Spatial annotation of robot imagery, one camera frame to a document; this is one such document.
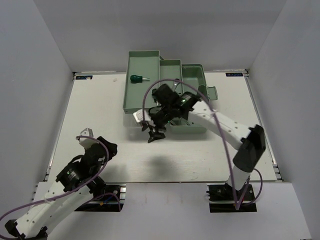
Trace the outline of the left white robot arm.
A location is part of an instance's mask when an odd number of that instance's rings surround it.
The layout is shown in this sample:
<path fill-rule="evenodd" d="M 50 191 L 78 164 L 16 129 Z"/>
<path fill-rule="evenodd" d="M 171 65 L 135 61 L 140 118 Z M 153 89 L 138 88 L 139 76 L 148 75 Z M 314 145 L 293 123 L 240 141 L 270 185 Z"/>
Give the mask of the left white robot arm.
<path fill-rule="evenodd" d="M 75 156 L 56 176 L 41 200 L 28 203 L 28 211 L 8 220 L 6 231 L 12 240 L 45 240 L 48 234 L 78 207 L 99 200 L 108 192 L 100 173 L 118 153 L 118 146 L 102 136 L 77 136 L 84 153 Z"/>

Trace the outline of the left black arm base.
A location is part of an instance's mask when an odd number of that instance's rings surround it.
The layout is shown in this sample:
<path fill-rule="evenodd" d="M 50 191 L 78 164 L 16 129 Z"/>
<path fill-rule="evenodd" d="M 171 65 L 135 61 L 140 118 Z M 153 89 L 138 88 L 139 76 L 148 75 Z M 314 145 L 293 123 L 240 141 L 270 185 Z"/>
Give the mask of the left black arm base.
<path fill-rule="evenodd" d="M 75 212 L 119 213 L 125 203 L 126 187 L 125 183 L 107 184 L 101 193 L 96 193 Z"/>

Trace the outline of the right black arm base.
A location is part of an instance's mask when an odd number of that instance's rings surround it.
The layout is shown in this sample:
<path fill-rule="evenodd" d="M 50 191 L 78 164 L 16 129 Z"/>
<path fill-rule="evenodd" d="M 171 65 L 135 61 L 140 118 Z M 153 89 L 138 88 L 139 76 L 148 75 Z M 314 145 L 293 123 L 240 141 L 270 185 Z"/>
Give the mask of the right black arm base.
<path fill-rule="evenodd" d="M 240 190 L 236 190 L 236 198 L 240 203 L 239 208 L 234 201 L 233 189 L 227 183 L 209 184 L 207 186 L 207 195 L 209 200 L 210 213 L 254 213 L 257 212 L 256 201 L 262 192 L 260 185 L 257 195 L 254 193 L 252 184 L 245 181 Z"/>

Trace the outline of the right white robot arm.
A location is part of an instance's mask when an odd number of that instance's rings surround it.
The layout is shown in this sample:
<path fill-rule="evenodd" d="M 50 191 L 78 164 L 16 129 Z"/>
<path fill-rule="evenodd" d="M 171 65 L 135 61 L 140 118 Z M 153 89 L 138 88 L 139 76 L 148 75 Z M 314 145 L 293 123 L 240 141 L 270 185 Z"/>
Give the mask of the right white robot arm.
<path fill-rule="evenodd" d="M 158 111 L 152 113 L 142 108 L 134 114 L 136 122 L 144 130 L 149 129 L 148 142 L 164 139 L 165 126 L 173 119 L 184 119 L 211 131 L 236 150 L 233 158 L 227 158 L 230 175 L 225 192 L 233 200 L 242 196 L 245 182 L 266 150 L 263 127 L 258 124 L 246 126 L 215 111 L 200 92 L 186 91 L 179 95 L 167 84 L 162 84 L 154 90 L 152 97 L 160 104 Z"/>

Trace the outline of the large silver ratchet wrench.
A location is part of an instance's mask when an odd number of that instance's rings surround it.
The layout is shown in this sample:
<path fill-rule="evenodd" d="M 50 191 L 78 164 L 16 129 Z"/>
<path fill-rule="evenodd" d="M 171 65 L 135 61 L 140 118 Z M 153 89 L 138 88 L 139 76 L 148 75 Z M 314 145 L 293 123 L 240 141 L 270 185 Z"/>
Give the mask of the large silver ratchet wrench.
<path fill-rule="evenodd" d="M 175 79 L 175 80 L 173 81 L 172 90 L 173 90 L 174 92 L 176 91 L 176 89 L 177 89 L 177 87 L 178 87 L 179 84 L 180 84 L 180 80 L 179 80 L 179 79 Z"/>

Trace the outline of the green plastic toolbox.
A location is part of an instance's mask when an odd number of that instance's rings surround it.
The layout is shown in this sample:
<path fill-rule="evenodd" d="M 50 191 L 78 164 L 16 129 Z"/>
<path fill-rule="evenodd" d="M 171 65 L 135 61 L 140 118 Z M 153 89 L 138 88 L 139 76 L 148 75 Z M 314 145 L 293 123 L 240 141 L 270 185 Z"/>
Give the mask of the green plastic toolbox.
<path fill-rule="evenodd" d="M 207 84 L 203 66 L 163 59 L 158 50 L 129 51 L 123 98 L 123 125 L 137 128 L 133 113 L 145 108 L 155 114 L 161 104 L 172 104 L 185 92 L 201 92 L 210 101 L 218 99 L 216 87 Z"/>

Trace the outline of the green stubby screwdriver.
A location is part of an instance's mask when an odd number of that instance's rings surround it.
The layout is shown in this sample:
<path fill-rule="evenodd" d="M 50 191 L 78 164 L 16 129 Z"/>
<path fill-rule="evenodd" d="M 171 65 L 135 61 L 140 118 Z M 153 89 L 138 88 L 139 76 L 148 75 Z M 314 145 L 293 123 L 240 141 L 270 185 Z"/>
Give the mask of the green stubby screwdriver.
<path fill-rule="evenodd" d="M 132 84 L 138 84 L 144 81 L 147 81 L 147 82 L 150 81 L 150 78 L 148 77 L 143 77 L 142 75 L 135 75 L 135 74 L 131 75 L 129 79 Z"/>

